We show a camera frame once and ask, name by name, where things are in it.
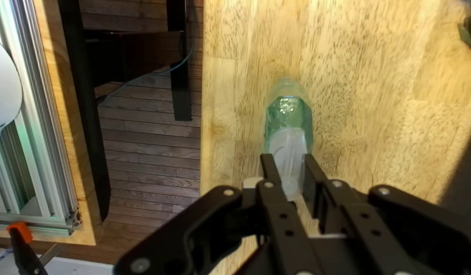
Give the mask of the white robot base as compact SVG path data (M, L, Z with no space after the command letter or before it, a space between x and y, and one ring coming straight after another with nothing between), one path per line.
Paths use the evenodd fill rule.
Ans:
M23 87L14 59L0 42L0 133L22 110Z

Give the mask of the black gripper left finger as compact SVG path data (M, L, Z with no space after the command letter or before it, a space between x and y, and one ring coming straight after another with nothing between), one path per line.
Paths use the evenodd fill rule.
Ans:
M126 252L113 275L210 275L247 236L257 249L237 267L243 275L320 273L297 206L283 194L272 154L262 154L254 188L221 185Z

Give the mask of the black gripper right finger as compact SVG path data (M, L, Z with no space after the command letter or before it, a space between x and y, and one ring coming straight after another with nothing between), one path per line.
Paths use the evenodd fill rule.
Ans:
M471 220L392 185L366 192L305 157L305 201L324 275L471 275Z

